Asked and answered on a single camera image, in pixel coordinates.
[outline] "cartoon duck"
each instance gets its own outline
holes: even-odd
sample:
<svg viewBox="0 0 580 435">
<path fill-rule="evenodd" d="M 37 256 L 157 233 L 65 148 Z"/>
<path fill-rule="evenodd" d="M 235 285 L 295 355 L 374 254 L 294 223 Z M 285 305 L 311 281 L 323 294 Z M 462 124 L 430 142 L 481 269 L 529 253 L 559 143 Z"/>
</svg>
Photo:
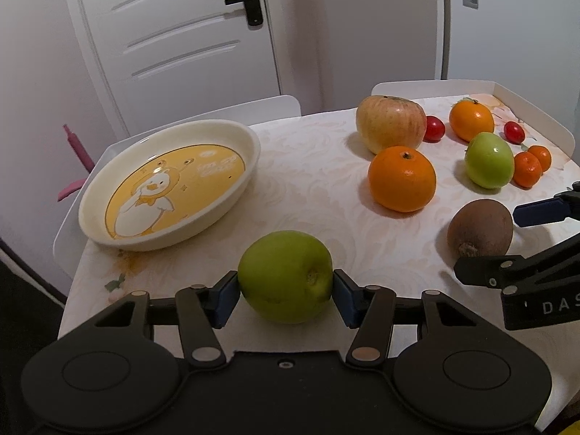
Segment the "cartoon duck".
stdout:
<svg viewBox="0 0 580 435">
<path fill-rule="evenodd" d="M 163 162 L 133 187 L 131 197 L 121 206 L 115 221 L 117 236 L 150 233 L 165 211 L 174 210 L 166 195 L 179 182 L 179 170 L 164 166 Z"/>
</svg>

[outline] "cherry tomato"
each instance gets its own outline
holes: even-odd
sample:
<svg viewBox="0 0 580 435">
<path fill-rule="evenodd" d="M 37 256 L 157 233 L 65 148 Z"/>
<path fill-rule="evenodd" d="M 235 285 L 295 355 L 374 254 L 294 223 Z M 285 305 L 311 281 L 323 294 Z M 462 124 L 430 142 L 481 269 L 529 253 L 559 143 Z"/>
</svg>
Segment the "cherry tomato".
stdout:
<svg viewBox="0 0 580 435">
<path fill-rule="evenodd" d="M 506 139 L 513 144 L 521 144 L 526 139 L 526 133 L 520 124 L 514 121 L 506 122 L 504 126 L 504 136 L 506 136 Z"/>
<path fill-rule="evenodd" d="M 427 131 L 423 140 L 427 142 L 438 142 L 445 135 L 445 124 L 435 116 L 427 116 Z"/>
</svg>

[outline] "table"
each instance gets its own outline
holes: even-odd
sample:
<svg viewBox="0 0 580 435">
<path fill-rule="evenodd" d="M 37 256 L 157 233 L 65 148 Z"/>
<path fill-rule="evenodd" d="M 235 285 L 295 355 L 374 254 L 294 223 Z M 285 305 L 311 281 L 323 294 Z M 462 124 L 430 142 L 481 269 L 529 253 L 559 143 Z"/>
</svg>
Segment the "table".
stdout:
<svg viewBox="0 0 580 435">
<path fill-rule="evenodd" d="M 461 97 L 419 100 L 427 114 L 446 120 Z M 529 128 L 552 151 L 554 166 L 529 191 L 509 184 L 490 195 L 466 177 L 465 144 L 452 133 L 419 151 L 437 173 L 434 199 L 419 213 L 402 215 L 370 197 L 366 170 L 372 154 L 355 128 L 355 110 L 280 119 L 252 126 L 262 143 L 257 172 L 239 202 L 201 234 L 165 250 L 120 252 L 89 241 L 76 272 L 60 335 L 67 333 L 124 293 L 145 289 L 166 298 L 186 286 L 211 286 L 235 270 L 246 248 L 266 233 L 297 229 L 329 248 L 333 266 L 359 285 L 380 284 L 398 296 L 418 298 L 438 289 L 503 328 L 499 291 L 461 285 L 453 275 L 446 244 L 447 224 L 471 200 L 490 197 L 513 210 L 545 199 L 580 179 L 580 168 L 555 145 Z M 580 223 L 515 228 L 509 254 L 530 256 L 580 232 Z M 121 290 L 105 284 L 123 273 Z M 234 350 L 302 351 L 338 349 L 344 356 L 355 331 L 344 327 L 334 306 L 303 325 L 263 321 L 243 298 L 216 334 L 228 356 Z M 510 333 L 536 351 L 552 372 L 553 390 L 537 427 L 545 428 L 580 389 L 580 322 Z M 395 327 L 390 356 L 416 340 L 413 326 Z M 175 328 L 156 328 L 156 341 L 181 356 Z"/>
</svg>

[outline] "kiwi fruit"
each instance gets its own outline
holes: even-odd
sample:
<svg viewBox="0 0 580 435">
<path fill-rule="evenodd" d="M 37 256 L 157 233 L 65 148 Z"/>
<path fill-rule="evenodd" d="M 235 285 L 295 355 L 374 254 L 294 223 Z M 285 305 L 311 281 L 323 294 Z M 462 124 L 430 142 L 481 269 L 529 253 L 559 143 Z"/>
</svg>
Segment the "kiwi fruit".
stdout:
<svg viewBox="0 0 580 435">
<path fill-rule="evenodd" d="M 447 244 L 460 257 L 505 255 L 512 238 L 511 214 L 493 199 L 465 204 L 447 229 Z"/>
</svg>

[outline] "apple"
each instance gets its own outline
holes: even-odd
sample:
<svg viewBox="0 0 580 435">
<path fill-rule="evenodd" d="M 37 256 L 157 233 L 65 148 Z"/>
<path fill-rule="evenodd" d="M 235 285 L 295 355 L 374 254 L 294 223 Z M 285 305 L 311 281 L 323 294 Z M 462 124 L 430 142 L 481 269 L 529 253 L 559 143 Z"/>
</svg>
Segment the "apple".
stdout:
<svg viewBox="0 0 580 435">
<path fill-rule="evenodd" d="M 376 155 L 396 145 L 416 149 L 425 136 L 427 118 L 414 101 L 372 95 L 359 104 L 356 125 L 367 149 Z"/>
<path fill-rule="evenodd" d="M 474 183 L 489 190 L 501 188 L 513 177 L 513 153 L 504 139 L 482 132 L 469 142 L 465 166 Z"/>
<path fill-rule="evenodd" d="M 427 132 L 423 140 L 427 142 L 439 142 L 445 135 L 445 124 L 435 116 L 427 116 Z"/>
<path fill-rule="evenodd" d="M 504 125 L 504 136 L 513 144 L 521 144 L 526 140 L 526 133 L 523 128 L 514 121 L 508 121 Z"/>
<path fill-rule="evenodd" d="M 262 317 L 284 324 L 313 318 L 332 293 L 332 258 L 307 233 L 278 231 L 244 252 L 238 266 L 244 298 Z"/>
</svg>

